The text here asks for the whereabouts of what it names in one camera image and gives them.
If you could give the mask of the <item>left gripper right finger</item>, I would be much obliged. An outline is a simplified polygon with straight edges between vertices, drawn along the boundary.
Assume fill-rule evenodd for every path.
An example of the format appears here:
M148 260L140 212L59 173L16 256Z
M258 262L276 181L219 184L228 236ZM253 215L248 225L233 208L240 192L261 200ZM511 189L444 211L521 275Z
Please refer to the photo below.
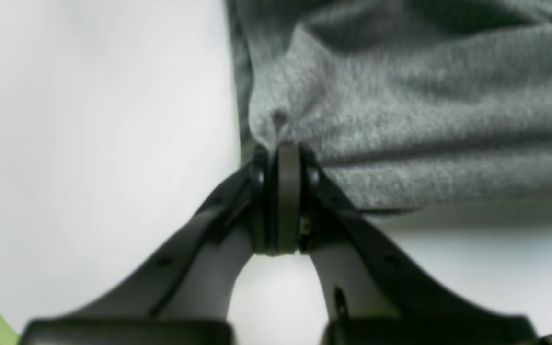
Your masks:
M276 253L308 255L329 314L324 345L536 345L530 321L463 299L370 224L309 149L276 153Z

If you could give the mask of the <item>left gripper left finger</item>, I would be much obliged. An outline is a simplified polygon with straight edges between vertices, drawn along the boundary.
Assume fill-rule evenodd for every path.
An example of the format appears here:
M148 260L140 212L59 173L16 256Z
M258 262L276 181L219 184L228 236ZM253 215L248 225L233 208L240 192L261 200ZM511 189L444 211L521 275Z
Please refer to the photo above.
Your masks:
M272 252L269 153L213 190L188 223L87 306L32 321L22 345L232 345L227 314L239 273Z

